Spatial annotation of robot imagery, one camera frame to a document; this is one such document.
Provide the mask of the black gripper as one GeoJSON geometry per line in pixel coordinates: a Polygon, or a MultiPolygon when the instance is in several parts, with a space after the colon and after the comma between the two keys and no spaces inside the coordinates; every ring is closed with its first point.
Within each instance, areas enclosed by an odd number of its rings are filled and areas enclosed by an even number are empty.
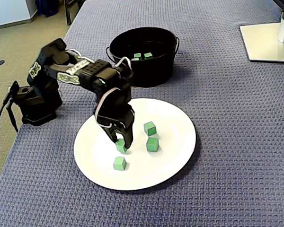
{"type": "Polygon", "coordinates": [[[114,87],[103,94],[96,107],[96,122],[104,127],[104,131],[112,142],[117,142],[117,133],[121,125],[121,134],[125,147],[130,148],[133,142],[134,111],[128,104],[131,100],[131,88],[114,87]]]}

